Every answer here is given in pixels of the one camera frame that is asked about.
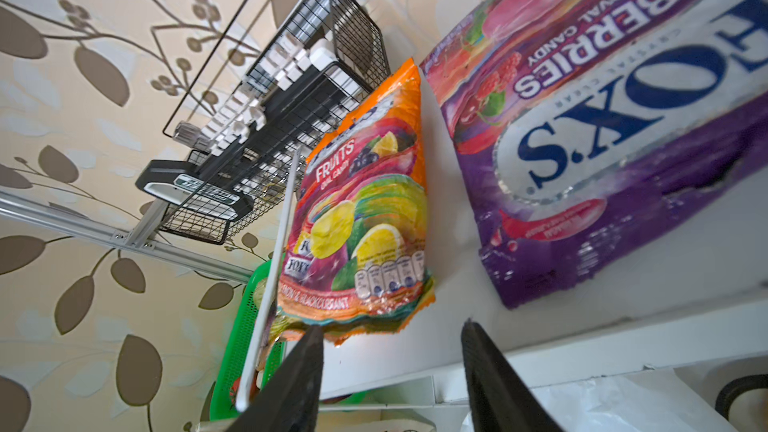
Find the orange candy bag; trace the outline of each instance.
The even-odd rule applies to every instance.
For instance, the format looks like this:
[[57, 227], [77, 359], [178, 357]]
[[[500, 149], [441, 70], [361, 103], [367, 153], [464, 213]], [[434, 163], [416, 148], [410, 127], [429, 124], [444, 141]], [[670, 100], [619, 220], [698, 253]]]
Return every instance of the orange candy bag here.
[[308, 158], [278, 307], [337, 343], [397, 332], [434, 302], [420, 82], [409, 60]]

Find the plastic bag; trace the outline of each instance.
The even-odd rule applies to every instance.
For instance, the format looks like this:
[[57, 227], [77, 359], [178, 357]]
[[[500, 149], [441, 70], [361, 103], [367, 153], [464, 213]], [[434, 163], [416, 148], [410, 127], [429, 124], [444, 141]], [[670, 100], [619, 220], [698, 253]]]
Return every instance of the plastic bag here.
[[486, 0], [422, 63], [510, 308], [768, 163], [768, 0]]
[[419, 85], [409, 60], [308, 159], [278, 306], [337, 343], [397, 332], [434, 300]]
[[[531, 389], [567, 432], [736, 432], [672, 370]], [[474, 432], [472, 413], [460, 432]]]

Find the green plastic tray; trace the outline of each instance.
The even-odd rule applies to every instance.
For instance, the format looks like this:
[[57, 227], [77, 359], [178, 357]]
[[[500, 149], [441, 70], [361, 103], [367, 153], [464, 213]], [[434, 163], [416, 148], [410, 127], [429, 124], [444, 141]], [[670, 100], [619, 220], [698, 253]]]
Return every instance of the green plastic tray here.
[[[240, 415], [230, 400], [230, 389], [235, 380], [243, 373], [245, 356], [248, 353], [248, 345], [250, 345], [250, 336], [254, 332], [256, 314], [259, 313], [259, 309], [254, 303], [254, 289], [256, 284], [270, 274], [271, 263], [272, 261], [267, 261], [260, 265], [254, 274], [251, 275], [248, 285], [245, 287], [243, 300], [240, 302], [240, 308], [237, 310], [235, 323], [232, 326], [230, 340], [226, 343], [224, 360], [221, 361], [221, 369], [219, 369], [219, 377], [216, 379], [214, 395], [210, 399], [211, 420], [235, 418]], [[272, 375], [282, 361], [283, 343], [278, 343], [272, 347], [270, 356], [266, 358], [262, 387], [272, 378]]]

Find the white shelf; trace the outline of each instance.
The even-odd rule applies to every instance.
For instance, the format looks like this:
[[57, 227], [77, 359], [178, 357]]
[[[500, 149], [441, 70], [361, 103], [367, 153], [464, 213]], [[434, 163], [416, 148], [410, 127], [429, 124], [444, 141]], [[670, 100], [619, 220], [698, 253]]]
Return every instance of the white shelf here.
[[[426, 82], [422, 86], [422, 122], [430, 207], [427, 267], [436, 277], [437, 302], [417, 314], [400, 334], [358, 336], [339, 348], [326, 344], [323, 398], [396, 384], [440, 370], [456, 371], [462, 362], [459, 335], [467, 318], [481, 323], [501, 350], [537, 345], [532, 353], [541, 360], [530, 364], [552, 371], [532, 374], [518, 370], [532, 387], [603, 374], [601, 362], [606, 364], [606, 374], [616, 374], [642, 369], [646, 356], [649, 364], [679, 365], [717, 355], [755, 353], [754, 348], [759, 347], [768, 350], [768, 321], [763, 320], [768, 316], [768, 298], [762, 292], [750, 294], [768, 281], [763, 253], [768, 250], [764, 226], [768, 223], [768, 169], [738, 184], [661, 239], [611, 264], [594, 280], [509, 311], [500, 302], [478, 258], [479, 238], [456, 155]], [[707, 340], [711, 339], [711, 344], [727, 342], [729, 346], [713, 348], [704, 354], [706, 357], [686, 346], [690, 336], [671, 334], [676, 329], [660, 326], [659, 321], [679, 321], [682, 317], [663, 312], [692, 306], [698, 307], [691, 309], [694, 316], [706, 317], [713, 323], [718, 317], [733, 318], [751, 310], [732, 309], [742, 301], [760, 304], [762, 318], [737, 322], [733, 330], [714, 329]], [[619, 328], [607, 328], [619, 323], [623, 323]], [[697, 323], [696, 330], [707, 334], [706, 323]], [[685, 327], [685, 322], [677, 322], [677, 326]], [[622, 335], [641, 327], [650, 329], [646, 328], [642, 336]], [[744, 329], [747, 327], [762, 330]], [[597, 329], [604, 330], [586, 334]], [[614, 334], [620, 341], [642, 337], [643, 341], [630, 346], [637, 351], [631, 360], [615, 363], [600, 348], [599, 341], [590, 341], [595, 334]], [[760, 340], [753, 340], [753, 334], [759, 334]], [[574, 352], [578, 350], [577, 357], [595, 356], [598, 362], [582, 366], [574, 357], [563, 367], [562, 360], [568, 354], [551, 352], [554, 341], [564, 337], [570, 339], [566, 349], [560, 351], [573, 348]], [[685, 353], [673, 354], [675, 350]]]

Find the nutrition label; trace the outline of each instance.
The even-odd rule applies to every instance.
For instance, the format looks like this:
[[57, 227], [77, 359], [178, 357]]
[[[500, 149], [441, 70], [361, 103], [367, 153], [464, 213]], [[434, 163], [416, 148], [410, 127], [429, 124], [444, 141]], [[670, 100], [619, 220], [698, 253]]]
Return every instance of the nutrition label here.
[[355, 274], [355, 292], [361, 300], [371, 295], [397, 292], [400, 287], [412, 287], [424, 279], [424, 251], [404, 255], [396, 261], [372, 265]]

